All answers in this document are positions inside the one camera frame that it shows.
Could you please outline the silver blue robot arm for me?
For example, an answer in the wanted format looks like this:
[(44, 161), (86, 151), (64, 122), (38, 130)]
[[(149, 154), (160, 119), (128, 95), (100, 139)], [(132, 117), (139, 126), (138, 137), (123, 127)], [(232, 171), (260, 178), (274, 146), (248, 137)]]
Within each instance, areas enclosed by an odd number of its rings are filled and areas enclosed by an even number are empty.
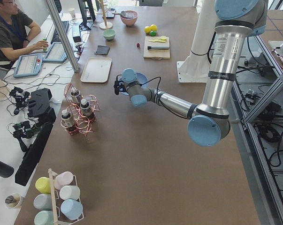
[(264, 32), (266, 0), (217, 0), (214, 4), (217, 34), (202, 103), (196, 105), (159, 88), (143, 88), (135, 70), (128, 68), (114, 83), (115, 94), (126, 92), (135, 107), (154, 102), (189, 119), (188, 133), (198, 145), (216, 145), (230, 131), (227, 102), (246, 37)]

